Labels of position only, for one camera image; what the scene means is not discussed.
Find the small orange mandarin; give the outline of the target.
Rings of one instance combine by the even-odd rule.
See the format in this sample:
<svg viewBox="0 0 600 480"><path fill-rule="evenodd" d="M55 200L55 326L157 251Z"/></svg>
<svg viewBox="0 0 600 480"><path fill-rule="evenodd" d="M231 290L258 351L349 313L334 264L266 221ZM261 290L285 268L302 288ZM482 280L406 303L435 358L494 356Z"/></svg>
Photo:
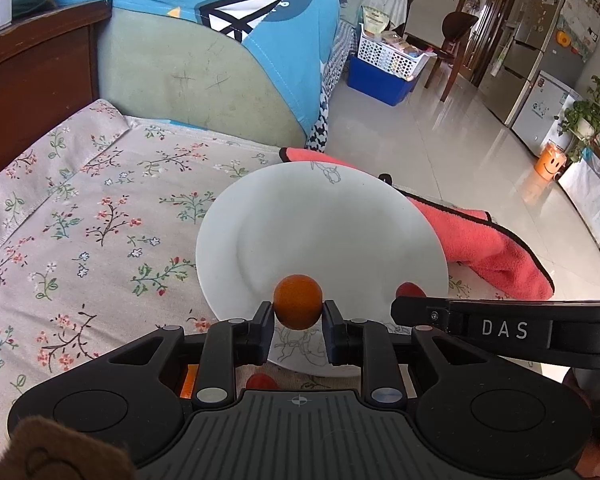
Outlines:
<svg viewBox="0 0 600 480"><path fill-rule="evenodd" d="M320 318L323 292L304 274L283 278L274 289L273 307L279 322L290 330L307 330Z"/></svg>

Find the red tomato near gripper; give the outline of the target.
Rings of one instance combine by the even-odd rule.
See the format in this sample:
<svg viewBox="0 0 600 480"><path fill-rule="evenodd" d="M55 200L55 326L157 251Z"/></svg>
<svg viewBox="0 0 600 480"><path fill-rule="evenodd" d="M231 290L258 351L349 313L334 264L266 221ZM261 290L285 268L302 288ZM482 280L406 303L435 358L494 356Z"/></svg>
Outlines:
<svg viewBox="0 0 600 480"><path fill-rule="evenodd" d="M271 376L256 373L247 379L245 388L253 390L277 390L279 385Z"/></svg>

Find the red cherry tomato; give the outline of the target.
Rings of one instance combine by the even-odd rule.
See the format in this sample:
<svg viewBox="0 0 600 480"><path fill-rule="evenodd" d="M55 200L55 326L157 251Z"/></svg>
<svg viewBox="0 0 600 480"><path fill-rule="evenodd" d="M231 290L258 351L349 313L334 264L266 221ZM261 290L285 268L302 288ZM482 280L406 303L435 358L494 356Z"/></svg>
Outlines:
<svg viewBox="0 0 600 480"><path fill-rule="evenodd" d="M426 292L414 283L405 282L396 290L396 297L426 297Z"/></svg>

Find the white ceramic plate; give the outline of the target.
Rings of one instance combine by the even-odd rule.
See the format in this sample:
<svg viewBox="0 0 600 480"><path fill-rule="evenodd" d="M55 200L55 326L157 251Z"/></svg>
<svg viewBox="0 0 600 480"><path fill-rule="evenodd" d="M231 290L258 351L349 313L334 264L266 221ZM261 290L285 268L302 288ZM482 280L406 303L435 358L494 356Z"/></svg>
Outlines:
<svg viewBox="0 0 600 480"><path fill-rule="evenodd" d="M251 318L292 274L313 278L344 318L393 333L400 285L449 291L439 237L416 206L370 174L327 162L282 162L221 192L201 222L196 267L219 321Z"/></svg>

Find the pink fleece cloth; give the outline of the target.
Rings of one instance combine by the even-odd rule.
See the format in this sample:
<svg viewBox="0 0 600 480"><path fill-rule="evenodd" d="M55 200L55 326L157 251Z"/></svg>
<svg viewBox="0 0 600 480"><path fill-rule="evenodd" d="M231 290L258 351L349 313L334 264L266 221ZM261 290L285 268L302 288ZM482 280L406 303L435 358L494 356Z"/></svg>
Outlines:
<svg viewBox="0 0 600 480"><path fill-rule="evenodd" d="M555 284L529 245L485 210L447 205L403 190L401 194L436 233L448 263L466 266L498 299L547 301Z"/></svg>

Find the orange smiley bucket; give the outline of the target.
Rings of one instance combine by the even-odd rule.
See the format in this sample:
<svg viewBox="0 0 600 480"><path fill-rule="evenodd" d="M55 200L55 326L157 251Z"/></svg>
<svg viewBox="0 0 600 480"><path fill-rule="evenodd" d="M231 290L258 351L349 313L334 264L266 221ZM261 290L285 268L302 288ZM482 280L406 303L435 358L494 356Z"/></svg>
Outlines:
<svg viewBox="0 0 600 480"><path fill-rule="evenodd" d="M565 152L553 142L547 142L534 165L535 172L545 181L553 180L565 166Z"/></svg>

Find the floral tablecloth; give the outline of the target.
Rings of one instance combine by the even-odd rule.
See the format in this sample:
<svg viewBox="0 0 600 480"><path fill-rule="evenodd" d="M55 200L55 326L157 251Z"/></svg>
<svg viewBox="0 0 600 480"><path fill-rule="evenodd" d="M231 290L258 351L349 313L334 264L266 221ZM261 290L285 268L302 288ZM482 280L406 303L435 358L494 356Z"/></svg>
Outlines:
<svg viewBox="0 0 600 480"><path fill-rule="evenodd" d="M0 173L0 456L12 404L156 328L219 322L196 267L221 192L275 146L121 114L98 100Z"/></svg>

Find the green potted plant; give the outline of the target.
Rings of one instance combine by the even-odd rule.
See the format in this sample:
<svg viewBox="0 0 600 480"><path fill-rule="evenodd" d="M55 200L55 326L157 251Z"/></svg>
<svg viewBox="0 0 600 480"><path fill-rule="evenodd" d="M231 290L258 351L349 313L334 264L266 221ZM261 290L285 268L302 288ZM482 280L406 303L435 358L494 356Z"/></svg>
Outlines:
<svg viewBox="0 0 600 480"><path fill-rule="evenodd" d="M600 146L600 76L592 77L587 99L574 101L564 111L558 134L572 136L567 151L570 162L580 162L586 150L594 152Z"/></svg>

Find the small white fridge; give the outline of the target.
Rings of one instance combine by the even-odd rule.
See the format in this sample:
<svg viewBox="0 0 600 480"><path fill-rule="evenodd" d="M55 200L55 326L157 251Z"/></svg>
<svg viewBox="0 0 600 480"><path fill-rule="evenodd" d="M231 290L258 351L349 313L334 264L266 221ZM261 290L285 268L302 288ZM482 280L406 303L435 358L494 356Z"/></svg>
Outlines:
<svg viewBox="0 0 600 480"><path fill-rule="evenodd" d="M535 156L541 155L547 143L565 153L573 144L573 135L562 133L560 123L565 111L580 99L579 93L541 70L513 123L513 132Z"/></svg>

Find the brown plush glove cuff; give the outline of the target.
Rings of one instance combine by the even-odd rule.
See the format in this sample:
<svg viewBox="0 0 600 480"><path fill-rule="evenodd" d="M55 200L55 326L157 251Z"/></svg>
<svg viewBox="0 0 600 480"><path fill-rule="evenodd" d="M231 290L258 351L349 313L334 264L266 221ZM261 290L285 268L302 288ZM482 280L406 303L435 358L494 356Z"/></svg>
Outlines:
<svg viewBox="0 0 600 480"><path fill-rule="evenodd" d="M0 479L134 479L121 448L42 416L18 422L0 457Z"/></svg>

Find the blue plastic storage bin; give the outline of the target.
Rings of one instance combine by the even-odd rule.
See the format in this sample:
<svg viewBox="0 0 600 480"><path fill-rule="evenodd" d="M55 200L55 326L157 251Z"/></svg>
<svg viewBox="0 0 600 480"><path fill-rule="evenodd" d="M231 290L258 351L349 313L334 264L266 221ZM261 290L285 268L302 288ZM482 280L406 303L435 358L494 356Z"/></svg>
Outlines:
<svg viewBox="0 0 600 480"><path fill-rule="evenodd" d="M389 106L397 106L414 90L419 77L411 81L390 75L356 56L349 60L347 85Z"/></svg>

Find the white lattice basket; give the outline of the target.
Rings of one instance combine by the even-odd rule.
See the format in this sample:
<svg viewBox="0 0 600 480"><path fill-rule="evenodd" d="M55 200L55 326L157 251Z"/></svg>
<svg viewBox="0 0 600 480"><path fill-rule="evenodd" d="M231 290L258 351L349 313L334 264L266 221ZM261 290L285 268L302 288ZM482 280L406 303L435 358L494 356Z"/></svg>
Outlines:
<svg viewBox="0 0 600 480"><path fill-rule="evenodd" d="M430 58L437 57L433 50L420 50L395 32L385 30L380 35L373 35L366 32L363 26L360 26L356 56L378 70L405 81L416 79Z"/></svg>

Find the silver refrigerator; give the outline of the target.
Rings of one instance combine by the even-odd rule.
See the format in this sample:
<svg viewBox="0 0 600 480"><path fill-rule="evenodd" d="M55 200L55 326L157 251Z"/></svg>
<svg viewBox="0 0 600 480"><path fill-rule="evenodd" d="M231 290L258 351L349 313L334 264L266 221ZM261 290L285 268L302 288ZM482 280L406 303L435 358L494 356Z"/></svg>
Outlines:
<svg viewBox="0 0 600 480"><path fill-rule="evenodd" d="M526 0L483 78L484 104L510 126L539 73L573 87L598 40L600 14L588 0Z"/></svg>

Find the dark wooden chair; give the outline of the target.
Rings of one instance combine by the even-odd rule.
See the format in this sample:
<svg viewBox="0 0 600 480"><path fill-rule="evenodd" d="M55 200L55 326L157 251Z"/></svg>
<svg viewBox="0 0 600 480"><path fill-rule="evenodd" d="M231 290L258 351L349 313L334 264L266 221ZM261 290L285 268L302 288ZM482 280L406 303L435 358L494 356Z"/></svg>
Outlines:
<svg viewBox="0 0 600 480"><path fill-rule="evenodd" d="M440 98L441 102L444 102L451 93L460 68L463 66L469 33L477 22L478 18L474 14L460 11L448 14L442 22L444 41L441 47L432 48L437 57L425 84L425 88L428 89L443 63L451 66L451 73Z"/></svg>

